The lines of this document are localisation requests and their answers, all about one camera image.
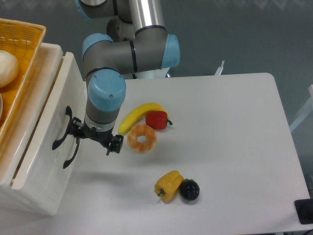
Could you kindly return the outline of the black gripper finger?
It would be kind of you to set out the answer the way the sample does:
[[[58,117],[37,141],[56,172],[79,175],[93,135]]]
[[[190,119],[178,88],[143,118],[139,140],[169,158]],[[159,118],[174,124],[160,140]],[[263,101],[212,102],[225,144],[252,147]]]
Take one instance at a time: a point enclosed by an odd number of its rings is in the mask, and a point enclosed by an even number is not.
[[[77,117],[74,117],[70,123],[69,134],[78,137],[80,135],[80,129],[82,127],[81,120]]]
[[[106,155],[108,156],[111,152],[119,154],[122,146],[123,146],[123,136],[111,135],[106,145],[107,149]]]

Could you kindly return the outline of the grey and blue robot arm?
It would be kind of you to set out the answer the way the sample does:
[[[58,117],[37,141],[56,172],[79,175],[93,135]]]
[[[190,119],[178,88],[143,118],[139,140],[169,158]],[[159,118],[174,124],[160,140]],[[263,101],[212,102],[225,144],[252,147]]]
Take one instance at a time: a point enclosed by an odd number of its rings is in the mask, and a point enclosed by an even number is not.
[[[88,98],[84,123],[74,135],[119,153],[123,137],[112,130],[126,96],[123,75],[177,66],[179,41],[167,33],[158,0],[78,0],[76,7],[90,19],[117,16],[134,30],[133,36],[119,42],[95,33],[82,45]]]

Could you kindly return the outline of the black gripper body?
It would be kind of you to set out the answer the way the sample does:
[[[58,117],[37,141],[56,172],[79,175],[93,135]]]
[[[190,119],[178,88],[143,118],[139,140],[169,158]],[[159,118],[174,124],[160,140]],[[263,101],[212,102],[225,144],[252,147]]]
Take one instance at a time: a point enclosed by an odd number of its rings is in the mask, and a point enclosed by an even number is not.
[[[106,147],[107,142],[112,135],[113,127],[113,122],[104,125],[92,124],[91,127],[84,122],[82,123],[82,127],[80,129],[80,135],[75,138],[91,139],[100,143],[103,147]]]

